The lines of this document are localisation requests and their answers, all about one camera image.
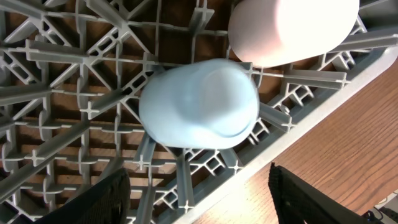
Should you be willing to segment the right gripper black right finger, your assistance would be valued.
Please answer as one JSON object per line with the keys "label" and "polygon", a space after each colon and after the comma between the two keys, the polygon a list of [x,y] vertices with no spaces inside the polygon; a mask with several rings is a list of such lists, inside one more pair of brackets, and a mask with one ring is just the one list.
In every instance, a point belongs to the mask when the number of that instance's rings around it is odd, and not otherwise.
{"label": "right gripper black right finger", "polygon": [[280,224],[369,223],[285,167],[271,164],[269,190]]}

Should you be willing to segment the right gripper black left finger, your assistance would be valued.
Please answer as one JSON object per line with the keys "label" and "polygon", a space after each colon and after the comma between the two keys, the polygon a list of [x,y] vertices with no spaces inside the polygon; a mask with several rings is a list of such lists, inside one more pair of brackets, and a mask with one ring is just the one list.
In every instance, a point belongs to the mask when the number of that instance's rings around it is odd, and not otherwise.
{"label": "right gripper black left finger", "polygon": [[81,195],[35,221],[36,224],[120,224],[130,209],[127,170],[118,169]]}

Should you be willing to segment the small blue cup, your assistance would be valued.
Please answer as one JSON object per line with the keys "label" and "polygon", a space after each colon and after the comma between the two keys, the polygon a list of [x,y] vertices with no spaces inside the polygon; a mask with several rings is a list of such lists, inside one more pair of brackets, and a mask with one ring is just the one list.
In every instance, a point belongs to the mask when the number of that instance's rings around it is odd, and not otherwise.
{"label": "small blue cup", "polygon": [[147,134],[168,147],[229,149],[259,116],[259,94],[237,62],[216,58],[155,73],[139,100]]}

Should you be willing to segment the pink white cup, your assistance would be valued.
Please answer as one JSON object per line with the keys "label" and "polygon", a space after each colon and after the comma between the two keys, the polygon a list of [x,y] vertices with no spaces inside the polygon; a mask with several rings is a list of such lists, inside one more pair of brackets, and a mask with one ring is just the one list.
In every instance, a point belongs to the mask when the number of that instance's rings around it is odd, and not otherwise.
{"label": "pink white cup", "polygon": [[359,0],[243,0],[229,19],[231,49],[257,67],[327,53],[349,36]]}

